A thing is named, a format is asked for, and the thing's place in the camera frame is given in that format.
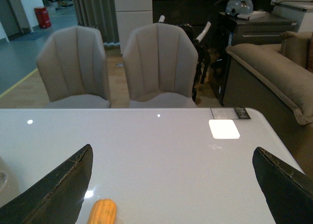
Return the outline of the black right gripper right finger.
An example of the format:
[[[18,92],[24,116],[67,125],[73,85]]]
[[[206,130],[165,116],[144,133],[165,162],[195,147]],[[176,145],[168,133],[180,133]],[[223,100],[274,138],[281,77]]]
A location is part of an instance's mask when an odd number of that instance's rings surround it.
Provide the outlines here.
[[[253,152],[258,184],[277,224],[313,222],[313,180],[262,147]]]

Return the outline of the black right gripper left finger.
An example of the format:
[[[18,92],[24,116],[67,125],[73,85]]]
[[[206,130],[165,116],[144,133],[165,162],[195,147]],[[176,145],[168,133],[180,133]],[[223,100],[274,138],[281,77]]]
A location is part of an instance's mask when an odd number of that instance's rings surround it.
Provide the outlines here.
[[[92,174],[87,144],[0,209],[2,224],[74,224]]]

